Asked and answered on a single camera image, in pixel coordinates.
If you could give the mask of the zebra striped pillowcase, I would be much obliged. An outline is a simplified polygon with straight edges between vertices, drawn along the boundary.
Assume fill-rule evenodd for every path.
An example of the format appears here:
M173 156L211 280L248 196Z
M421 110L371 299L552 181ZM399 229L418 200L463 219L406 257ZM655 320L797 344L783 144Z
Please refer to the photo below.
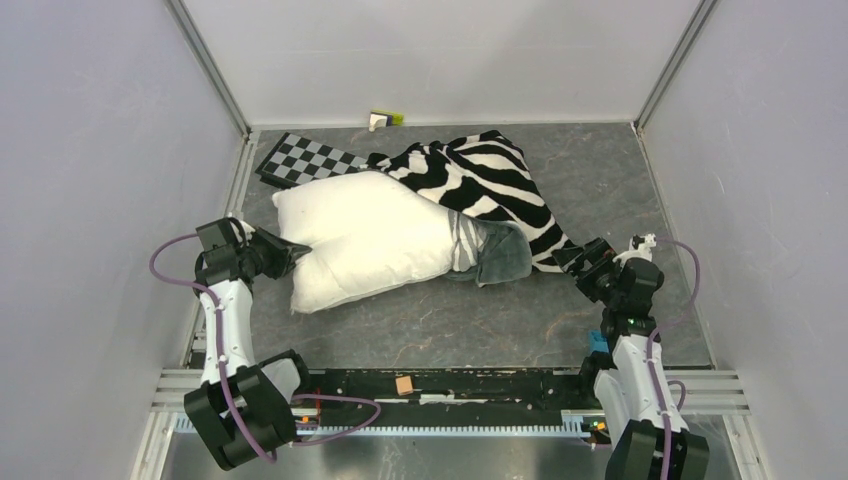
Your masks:
M447 209L452 280L487 286L534 271L560 274L553 252L578 246L542 197L523 150L497 130L415 143L396 156L372 153L365 166Z

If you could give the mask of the white pillow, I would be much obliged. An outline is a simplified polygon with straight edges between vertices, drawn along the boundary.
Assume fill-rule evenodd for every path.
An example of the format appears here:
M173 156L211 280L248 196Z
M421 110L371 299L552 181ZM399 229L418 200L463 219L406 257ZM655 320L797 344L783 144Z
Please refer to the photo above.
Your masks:
M294 312L311 314L452 269L449 211L375 171L274 193L281 238L309 247L292 273Z

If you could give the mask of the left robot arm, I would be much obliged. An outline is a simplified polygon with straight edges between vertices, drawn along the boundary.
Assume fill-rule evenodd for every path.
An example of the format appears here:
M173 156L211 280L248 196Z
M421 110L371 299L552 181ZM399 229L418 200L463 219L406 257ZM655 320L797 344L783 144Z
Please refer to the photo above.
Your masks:
M203 250L193 288L205 315L207 357L199 386L184 397L185 412L222 470L255 458L274 462L277 448L297 437L291 407L312 399L314 381L293 350L256 360L253 284L289 274L311 249L233 217L196 233Z

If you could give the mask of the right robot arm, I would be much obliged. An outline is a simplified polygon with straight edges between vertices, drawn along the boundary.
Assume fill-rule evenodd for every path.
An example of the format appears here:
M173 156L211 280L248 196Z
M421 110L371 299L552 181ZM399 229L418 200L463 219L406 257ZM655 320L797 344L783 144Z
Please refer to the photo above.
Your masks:
M584 359L580 400L602 408L610 438L607 479L703 479L710 448L683 419L667 379L660 328L651 314L665 275L652 260L653 234L635 236L624 253L596 238L553 252L592 302L603 304L606 351Z

